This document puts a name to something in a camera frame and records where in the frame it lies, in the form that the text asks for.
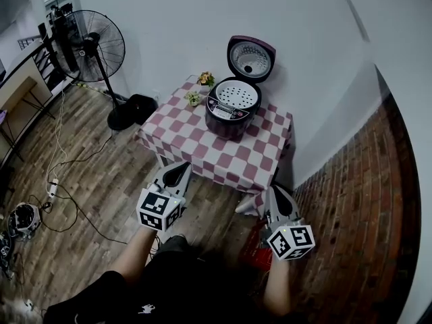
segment wooden floor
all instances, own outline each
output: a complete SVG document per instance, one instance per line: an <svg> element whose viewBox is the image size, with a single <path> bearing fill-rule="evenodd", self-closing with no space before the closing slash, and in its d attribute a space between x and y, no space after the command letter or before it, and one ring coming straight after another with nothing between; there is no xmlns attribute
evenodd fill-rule
<svg viewBox="0 0 432 324"><path fill-rule="evenodd" d="M52 108L59 118L61 98ZM65 93L61 145L67 159L84 159L100 149L111 134L106 118L112 108L110 98L98 92L71 87ZM30 200L31 194L48 201L45 174L55 148L56 121L43 117L23 141L20 152L25 160L13 158L15 173L10 186L15 193L7 199L7 214L18 203ZM135 206L140 191L158 170L154 154L134 142L138 126L116 132L103 151L87 162L65 165L57 172L65 186L88 218L108 236L127 242L138 229ZM57 153L53 164L63 160ZM58 195L65 195L59 190ZM234 189L193 176L186 195L188 209L165 235L183 233L189 243L204 251L219 251L225 264L237 267L238 253L247 239L254 218L234 214L241 194ZM70 200L56 198L52 213L43 215L44 222L57 230L69 227L76 209ZM65 300L96 280L123 250L124 245L102 238L78 214L76 224L64 233L38 228L33 239L17 244L24 264L16 263L18 277L24 280L22 295L36 306L29 312L24 306L17 280L0 276L2 301L0 322L41 323L38 313L51 304Z"/></svg>

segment checkered tablecloth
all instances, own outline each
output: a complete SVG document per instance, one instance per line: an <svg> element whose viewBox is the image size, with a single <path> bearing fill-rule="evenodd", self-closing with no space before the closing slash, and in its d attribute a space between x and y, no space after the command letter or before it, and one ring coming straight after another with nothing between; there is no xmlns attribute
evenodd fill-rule
<svg viewBox="0 0 432 324"><path fill-rule="evenodd" d="M224 140L205 124L207 87L191 76L169 96L137 131L135 139L146 148L172 161L189 161L194 173L255 195L260 209L276 167L290 142L291 114L262 103L246 132L237 140ZM202 102L191 107L188 91L202 94Z"/></svg>

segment fan base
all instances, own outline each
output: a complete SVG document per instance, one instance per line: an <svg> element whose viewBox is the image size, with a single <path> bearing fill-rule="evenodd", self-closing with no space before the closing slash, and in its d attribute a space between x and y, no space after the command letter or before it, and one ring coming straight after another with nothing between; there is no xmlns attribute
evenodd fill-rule
<svg viewBox="0 0 432 324"><path fill-rule="evenodd" d="M108 115L107 121L109 128L115 131L125 130L135 123L134 115L128 104L123 104L114 108Z"/></svg>

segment person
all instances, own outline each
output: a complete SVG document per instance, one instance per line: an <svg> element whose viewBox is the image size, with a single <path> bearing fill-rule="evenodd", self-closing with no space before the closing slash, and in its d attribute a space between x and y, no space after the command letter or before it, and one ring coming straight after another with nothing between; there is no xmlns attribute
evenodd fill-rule
<svg viewBox="0 0 432 324"><path fill-rule="evenodd" d="M222 273L196 258L183 236L168 239L146 266L156 233L141 227L109 271L50 306L43 323L263 323L252 300L225 285ZM273 257L262 303L275 317L290 313L289 282L288 262Z"/></svg>

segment rice cooker lid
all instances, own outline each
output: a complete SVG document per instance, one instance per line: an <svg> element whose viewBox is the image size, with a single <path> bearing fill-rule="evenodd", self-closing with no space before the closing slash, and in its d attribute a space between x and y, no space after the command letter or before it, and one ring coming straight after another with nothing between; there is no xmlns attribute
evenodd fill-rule
<svg viewBox="0 0 432 324"><path fill-rule="evenodd" d="M275 64L276 50L266 42L249 36L233 36L227 49L228 65L241 80L261 83Z"/></svg>

